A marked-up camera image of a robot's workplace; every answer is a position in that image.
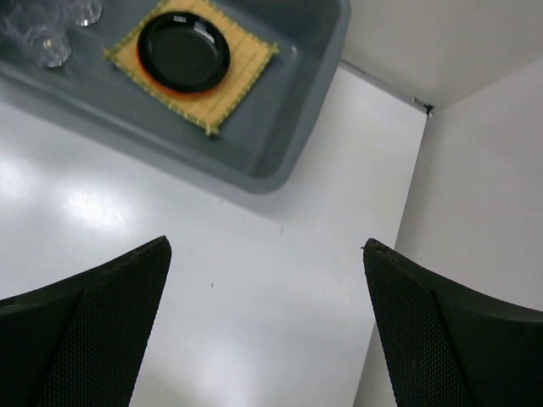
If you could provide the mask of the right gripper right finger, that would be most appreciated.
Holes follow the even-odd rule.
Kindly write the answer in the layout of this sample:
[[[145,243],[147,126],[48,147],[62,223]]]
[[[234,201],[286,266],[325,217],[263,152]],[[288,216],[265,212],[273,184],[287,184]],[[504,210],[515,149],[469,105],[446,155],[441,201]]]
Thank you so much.
[[[399,406],[540,406],[542,314],[414,263],[380,241],[363,265]]]

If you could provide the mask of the clear glass cup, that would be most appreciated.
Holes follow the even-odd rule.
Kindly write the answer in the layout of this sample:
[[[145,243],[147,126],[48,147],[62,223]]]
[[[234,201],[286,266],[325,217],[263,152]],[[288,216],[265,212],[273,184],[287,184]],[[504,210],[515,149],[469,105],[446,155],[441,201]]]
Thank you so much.
[[[102,15],[102,0],[64,0],[64,13],[68,20],[80,27],[97,23]]]
[[[43,69],[61,67],[72,53],[65,32],[49,16],[36,9],[15,9],[3,18],[1,32]]]

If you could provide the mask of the woven bamboo mat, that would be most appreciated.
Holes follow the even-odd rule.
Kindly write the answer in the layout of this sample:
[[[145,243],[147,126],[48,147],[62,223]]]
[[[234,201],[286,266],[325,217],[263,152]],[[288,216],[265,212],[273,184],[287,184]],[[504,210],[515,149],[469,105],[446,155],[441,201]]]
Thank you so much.
[[[214,24],[225,36],[231,52],[226,78],[207,92],[179,93],[154,84],[138,62],[136,42],[143,25],[170,11],[188,11]],[[221,123],[239,105],[270,62],[277,44],[246,31],[209,1],[160,1],[120,42],[104,50],[104,57],[122,70],[145,92],[185,120],[215,136]]]

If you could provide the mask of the black round plate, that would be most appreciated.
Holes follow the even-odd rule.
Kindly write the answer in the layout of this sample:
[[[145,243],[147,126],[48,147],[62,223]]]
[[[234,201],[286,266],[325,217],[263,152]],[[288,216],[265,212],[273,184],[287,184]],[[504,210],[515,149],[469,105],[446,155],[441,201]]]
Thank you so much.
[[[138,62],[158,85],[179,93],[207,92],[226,78],[231,63],[224,34],[188,11],[159,14],[143,25]]]

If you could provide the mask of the orange plastic plate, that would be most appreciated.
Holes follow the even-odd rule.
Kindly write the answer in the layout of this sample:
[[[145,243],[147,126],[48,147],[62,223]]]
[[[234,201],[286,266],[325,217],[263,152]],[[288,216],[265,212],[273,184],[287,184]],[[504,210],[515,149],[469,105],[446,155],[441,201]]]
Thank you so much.
[[[230,55],[216,38],[178,25],[143,30],[137,39],[137,56],[154,84],[180,93],[206,92],[230,68]]]

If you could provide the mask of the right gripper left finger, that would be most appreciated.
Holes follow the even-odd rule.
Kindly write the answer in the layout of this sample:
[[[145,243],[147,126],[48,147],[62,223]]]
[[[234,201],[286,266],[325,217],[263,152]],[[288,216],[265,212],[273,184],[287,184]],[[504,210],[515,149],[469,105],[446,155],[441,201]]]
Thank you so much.
[[[171,245],[1,302],[3,406],[127,406],[160,306]]]

